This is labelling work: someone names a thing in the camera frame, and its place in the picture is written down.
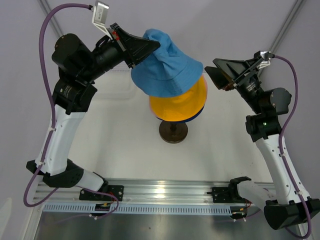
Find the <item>light blue bucket hat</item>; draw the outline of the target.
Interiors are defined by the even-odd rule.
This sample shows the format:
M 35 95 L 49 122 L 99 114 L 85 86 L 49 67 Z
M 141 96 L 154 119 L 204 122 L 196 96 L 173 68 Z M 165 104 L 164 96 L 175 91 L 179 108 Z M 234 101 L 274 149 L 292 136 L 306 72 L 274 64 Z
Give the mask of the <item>light blue bucket hat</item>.
M 131 70 L 131 79 L 151 97 L 171 98 L 186 93 L 203 73 L 203 64 L 182 52 L 170 36 L 148 29 L 143 37 L 160 43 L 145 60 Z

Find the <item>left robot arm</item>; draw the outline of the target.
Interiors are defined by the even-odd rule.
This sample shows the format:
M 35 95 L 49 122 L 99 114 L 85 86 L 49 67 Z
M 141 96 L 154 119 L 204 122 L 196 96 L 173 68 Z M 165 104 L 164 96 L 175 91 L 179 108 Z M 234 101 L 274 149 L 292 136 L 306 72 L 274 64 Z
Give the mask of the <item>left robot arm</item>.
M 73 33 L 61 36 L 52 54 L 59 80 L 52 94 L 54 115 L 48 131 L 50 140 L 37 159 L 27 162 L 27 169 L 41 175 L 51 188 L 80 187 L 90 191 L 96 200 L 105 199 L 108 181 L 68 158 L 77 128 L 97 92 L 96 79 L 120 63 L 136 67 L 159 47 L 158 41 L 129 34 L 116 23 L 93 50 Z

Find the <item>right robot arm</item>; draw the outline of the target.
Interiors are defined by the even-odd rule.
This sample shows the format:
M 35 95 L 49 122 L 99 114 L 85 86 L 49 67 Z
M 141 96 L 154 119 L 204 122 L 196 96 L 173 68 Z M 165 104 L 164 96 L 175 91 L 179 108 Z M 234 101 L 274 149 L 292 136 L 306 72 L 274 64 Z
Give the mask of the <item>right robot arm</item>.
M 272 194 L 249 177 L 237 177 L 229 182 L 228 197 L 233 202 L 250 201 L 263 211 L 269 226 L 279 230 L 309 224 L 320 211 L 320 201 L 302 184 L 286 148 L 286 126 L 279 122 L 280 115 L 294 114 L 290 104 L 296 105 L 298 97 L 282 87 L 264 90 L 258 77 L 274 57 L 269 51 L 259 51 L 248 60 L 215 58 L 205 71 L 219 90 L 236 90 L 253 110 L 246 117 L 246 131 L 262 154 L 275 187 Z

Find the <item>white perforated plastic basket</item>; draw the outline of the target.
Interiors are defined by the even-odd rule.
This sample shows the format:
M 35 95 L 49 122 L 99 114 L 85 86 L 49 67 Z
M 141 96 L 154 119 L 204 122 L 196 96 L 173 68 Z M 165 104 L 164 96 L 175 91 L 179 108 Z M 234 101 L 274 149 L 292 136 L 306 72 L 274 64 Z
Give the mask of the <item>white perforated plastic basket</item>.
M 93 97 L 95 100 L 127 100 L 133 98 L 137 90 L 131 79 L 131 69 L 124 62 L 94 82 L 97 89 Z

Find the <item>right aluminium frame post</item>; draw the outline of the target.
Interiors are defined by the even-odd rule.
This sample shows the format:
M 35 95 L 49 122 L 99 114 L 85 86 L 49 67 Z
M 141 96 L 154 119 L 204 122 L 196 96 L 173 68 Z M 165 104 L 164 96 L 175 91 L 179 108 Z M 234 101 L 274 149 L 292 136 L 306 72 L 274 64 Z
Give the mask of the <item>right aluminium frame post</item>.
M 299 13 L 303 9 L 304 5 L 307 3 L 307 0 L 295 0 L 292 7 L 290 8 L 285 20 L 281 24 L 278 32 L 276 33 L 270 47 L 268 50 L 271 53 L 276 53 L 279 47 L 281 46 L 282 42 L 284 41 L 287 33 L 289 32 L 290 28 L 292 27 L 294 21 L 298 17 Z

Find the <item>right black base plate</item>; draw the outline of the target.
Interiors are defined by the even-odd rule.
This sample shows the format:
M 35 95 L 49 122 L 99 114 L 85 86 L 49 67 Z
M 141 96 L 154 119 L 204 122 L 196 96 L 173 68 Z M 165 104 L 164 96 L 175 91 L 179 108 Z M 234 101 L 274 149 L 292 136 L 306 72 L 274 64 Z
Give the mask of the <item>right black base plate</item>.
M 247 199 L 241 197 L 238 191 L 238 184 L 252 179 L 247 176 L 233 178 L 229 181 L 227 187 L 212 187 L 211 191 L 206 192 L 212 197 L 213 203 L 237 203 L 245 204 Z

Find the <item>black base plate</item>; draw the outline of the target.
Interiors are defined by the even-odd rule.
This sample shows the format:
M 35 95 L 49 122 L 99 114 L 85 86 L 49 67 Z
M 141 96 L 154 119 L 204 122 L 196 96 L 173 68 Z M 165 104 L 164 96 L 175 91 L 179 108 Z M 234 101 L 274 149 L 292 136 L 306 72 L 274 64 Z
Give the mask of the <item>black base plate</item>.
M 123 185 L 106 185 L 102 186 L 96 193 L 83 188 L 80 190 L 79 200 L 115 202 L 114 198 L 117 198 L 121 202 L 124 196 L 124 189 Z
M 211 191 L 206 192 L 212 197 L 213 203 L 237 203 L 245 204 L 247 199 L 241 197 L 238 191 L 238 184 L 252 179 L 247 176 L 233 178 L 229 181 L 227 187 L 212 187 Z

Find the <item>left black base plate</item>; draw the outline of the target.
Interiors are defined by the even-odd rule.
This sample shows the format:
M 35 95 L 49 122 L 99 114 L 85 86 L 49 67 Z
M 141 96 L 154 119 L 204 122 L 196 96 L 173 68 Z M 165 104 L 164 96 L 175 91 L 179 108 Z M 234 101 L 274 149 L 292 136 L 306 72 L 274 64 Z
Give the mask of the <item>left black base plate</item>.
M 96 193 L 83 188 L 80 190 L 79 200 L 115 202 L 114 198 L 117 198 L 121 202 L 124 196 L 124 189 L 123 185 L 106 185 L 102 186 Z

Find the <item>aluminium mounting rail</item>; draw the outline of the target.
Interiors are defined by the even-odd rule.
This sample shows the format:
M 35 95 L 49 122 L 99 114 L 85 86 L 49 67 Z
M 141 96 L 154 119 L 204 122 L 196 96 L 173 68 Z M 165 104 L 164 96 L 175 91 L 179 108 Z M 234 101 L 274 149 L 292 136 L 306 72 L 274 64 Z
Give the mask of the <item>aluminium mounting rail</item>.
M 212 187 L 227 187 L 228 181 L 174 181 L 174 180 L 141 180 L 109 179 L 110 185 L 124 186 L 120 204 L 159 204 L 159 205 L 209 205 L 213 204 L 212 196 L 207 192 Z M 46 197 L 53 188 L 42 181 L 31 195 L 32 203 Z M 79 199 L 81 188 L 60 188 L 46 202 L 58 203 L 103 203 L 102 201 L 82 201 Z

